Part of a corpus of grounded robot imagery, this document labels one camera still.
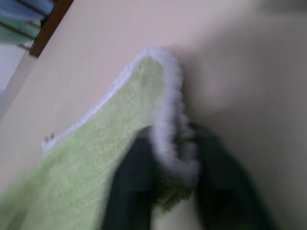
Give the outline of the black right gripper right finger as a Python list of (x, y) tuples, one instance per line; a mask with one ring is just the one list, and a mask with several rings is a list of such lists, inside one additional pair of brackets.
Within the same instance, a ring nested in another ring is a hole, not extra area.
[(196, 203), (205, 230), (270, 230), (270, 218), (242, 166), (213, 132), (191, 127), (201, 163)]

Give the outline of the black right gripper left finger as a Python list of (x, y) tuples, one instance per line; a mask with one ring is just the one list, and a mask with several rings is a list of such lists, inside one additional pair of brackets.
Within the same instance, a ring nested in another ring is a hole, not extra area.
[(149, 126), (141, 129), (115, 170), (103, 230), (152, 230), (152, 206), (159, 166)]

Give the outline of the green towel with white edge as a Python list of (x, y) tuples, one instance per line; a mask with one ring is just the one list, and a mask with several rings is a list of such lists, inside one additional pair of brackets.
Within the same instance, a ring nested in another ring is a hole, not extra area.
[(179, 60), (143, 50), (77, 123), (43, 144), (40, 161), (0, 195), (0, 230), (96, 230), (113, 173), (138, 137), (153, 145), (153, 209), (187, 199), (198, 181)]

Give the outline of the green and blue folded cloths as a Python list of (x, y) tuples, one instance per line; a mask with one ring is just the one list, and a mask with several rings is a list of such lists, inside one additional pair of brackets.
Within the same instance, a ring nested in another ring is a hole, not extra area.
[(52, 0), (0, 0), (0, 44), (34, 40), (53, 7)]

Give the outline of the dark brown wooden post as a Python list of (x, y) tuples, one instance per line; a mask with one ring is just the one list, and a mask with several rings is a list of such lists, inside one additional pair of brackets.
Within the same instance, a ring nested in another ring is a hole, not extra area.
[(38, 58), (74, 0), (54, 0), (54, 7), (35, 38), (29, 55)]

